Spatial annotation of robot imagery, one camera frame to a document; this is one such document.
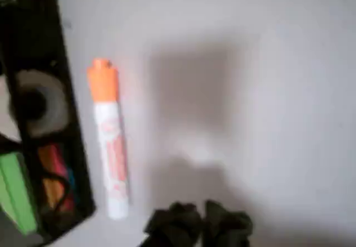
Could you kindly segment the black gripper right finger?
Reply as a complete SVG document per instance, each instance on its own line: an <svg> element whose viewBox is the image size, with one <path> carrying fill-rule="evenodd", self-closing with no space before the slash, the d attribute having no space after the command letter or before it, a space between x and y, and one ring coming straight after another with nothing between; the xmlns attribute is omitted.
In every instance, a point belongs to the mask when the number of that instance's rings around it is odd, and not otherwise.
<svg viewBox="0 0 356 247"><path fill-rule="evenodd" d="M230 211L214 200L205 202L204 245L247 247L254 224L244 211Z"/></svg>

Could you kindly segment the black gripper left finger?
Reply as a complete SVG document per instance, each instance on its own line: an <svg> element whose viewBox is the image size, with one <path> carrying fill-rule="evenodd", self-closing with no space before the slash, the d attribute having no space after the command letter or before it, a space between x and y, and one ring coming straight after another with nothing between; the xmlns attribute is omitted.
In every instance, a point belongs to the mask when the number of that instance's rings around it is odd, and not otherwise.
<svg viewBox="0 0 356 247"><path fill-rule="evenodd" d="M149 218L143 246L195 246L203 220L195 204L174 202L167 209L156 209Z"/></svg>

